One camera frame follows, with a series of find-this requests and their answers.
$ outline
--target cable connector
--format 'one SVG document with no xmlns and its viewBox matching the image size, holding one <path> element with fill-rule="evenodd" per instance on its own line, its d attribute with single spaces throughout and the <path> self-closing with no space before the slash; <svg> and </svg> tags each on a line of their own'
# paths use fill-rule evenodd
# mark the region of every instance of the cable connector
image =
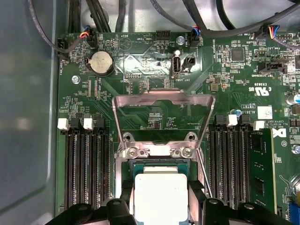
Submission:
<svg viewBox="0 0 300 225">
<path fill-rule="evenodd" d="M 270 31 L 267 25 L 260 27 L 258 31 L 254 32 L 254 39 L 257 41 L 266 40 L 269 37 L 270 37 Z"/>
</svg>

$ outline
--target white slot latch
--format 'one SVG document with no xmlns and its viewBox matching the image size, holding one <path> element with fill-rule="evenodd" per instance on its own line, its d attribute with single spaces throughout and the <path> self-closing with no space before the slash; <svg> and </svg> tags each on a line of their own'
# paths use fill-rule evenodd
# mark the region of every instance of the white slot latch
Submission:
<svg viewBox="0 0 300 225">
<path fill-rule="evenodd" d="M 83 128 L 86 130 L 94 129 L 94 121 L 92 118 L 84 118 L 83 119 Z"/>
<path fill-rule="evenodd" d="M 236 126 L 238 124 L 238 117 L 235 114 L 229 114 L 226 119 L 228 127 Z"/>
<path fill-rule="evenodd" d="M 58 118 L 57 128 L 59 130 L 69 130 L 70 124 L 67 118 Z"/>
</svg>

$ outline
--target gray cable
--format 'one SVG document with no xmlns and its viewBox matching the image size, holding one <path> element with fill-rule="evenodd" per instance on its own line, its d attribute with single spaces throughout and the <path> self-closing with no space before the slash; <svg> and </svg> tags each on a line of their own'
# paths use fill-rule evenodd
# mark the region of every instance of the gray cable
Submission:
<svg viewBox="0 0 300 225">
<path fill-rule="evenodd" d="M 282 41 L 282 40 L 279 40 L 277 37 L 273 38 L 273 41 L 275 41 L 275 42 L 277 42 L 278 44 L 281 44 L 281 45 L 283 45 L 284 47 L 289 48 L 289 49 L 293 49 L 293 50 L 300 49 L 300 45 L 289 45 L 289 44 L 287 44 L 286 42 L 284 42 L 284 41 Z"/>
<path fill-rule="evenodd" d="M 52 41 L 47 37 L 47 35 L 45 34 L 45 32 L 43 31 L 43 28 L 41 27 L 41 24 L 39 23 L 38 21 L 38 17 L 37 17 L 37 14 L 36 14 L 36 11 L 34 9 L 34 6 L 33 6 L 33 2 L 32 0 L 27 0 L 28 2 L 28 5 L 29 5 L 29 10 L 30 10 L 30 14 L 31 14 L 31 17 L 33 19 L 33 22 L 34 22 L 34 25 L 36 26 L 39 34 L 41 35 L 41 37 L 43 38 L 43 40 L 49 45 L 51 46 L 53 49 L 55 49 L 56 51 L 60 52 L 60 53 L 69 53 L 70 51 L 74 50 L 76 48 L 76 46 L 79 44 L 79 42 L 81 41 L 80 38 L 76 39 L 73 44 L 67 48 L 67 49 L 64 49 L 64 48 L 59 48 L 57 47 L 55 44 L 52 43 Z"/>
<path fill-rule="evenodd" d="M 172 23 L 176 24 L 177 26 L 179 26 L 185 30 L 191 31 L 193 29 L 191 26 L 185 25 L 184 23 L 171 17 L 166 11 L 163 10 L 163 8 L 161 8 L 161 6 L 159 5 L 159 3 L 156 0 L 150 0 L 150 2 L 153 5 L 153 7 L 156 9 L 156 11 L 159 14 L 161 14 L 164 18 L 166 18 L 167 20 L 171 21 Z"/>
</svg>

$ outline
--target capacitor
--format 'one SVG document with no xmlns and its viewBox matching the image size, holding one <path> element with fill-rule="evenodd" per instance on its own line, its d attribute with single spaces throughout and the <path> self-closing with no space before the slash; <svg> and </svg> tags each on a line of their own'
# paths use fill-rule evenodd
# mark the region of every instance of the capacitor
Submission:
<svg viewBox="0 0 300 225">
<path fill-rule="evenodd" d="M 86 59 L 86 65 L 98 76 L 107 76 L 114 70 L 114 61 L 106 51 L 99 51 Z"/>
<path fill-rule="evenodd" d="M 242 115 L 242 111 L 239 109 L 232 109 L 230 111 L 230 114 L 236 115 L 237 117 L 240 117 Z"/>
<path fill-rule="evenodd" d="M 300 94 L 290 95 L 286 99 L 287 104 L 296 105 L 300 104 Z"/>
</svg>

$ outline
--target colorful wires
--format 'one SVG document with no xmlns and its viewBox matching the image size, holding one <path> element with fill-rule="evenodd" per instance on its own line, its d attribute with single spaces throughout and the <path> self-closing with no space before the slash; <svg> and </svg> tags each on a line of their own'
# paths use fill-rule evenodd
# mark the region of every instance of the colorful wires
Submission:
<svg viewBox="0 0 300 225">
<path fill-rule="evenodd" d="M 193 26 L 192 30 L 194 30 L 197 34 L 197 36 L 199 36 L 199 27 L 198 26 Z"/>
<path fill-rule="evenodd" d="M 272 40 L 276 37 L 278 29 L 279 29 L 278 25 L 269 26 L 270 37 Z"/>
<path fill-rule="evenodd" d="M 86 38 L 86 37 L 89 36 L 89 35 L 90 35 L 90 27 L 87 26 L 87 27 L 84 29 L 84 31 L 79 35 L 79 37 L 80 37 L 81 39 L 83 39 L 83 38 Z"/>
</svg>

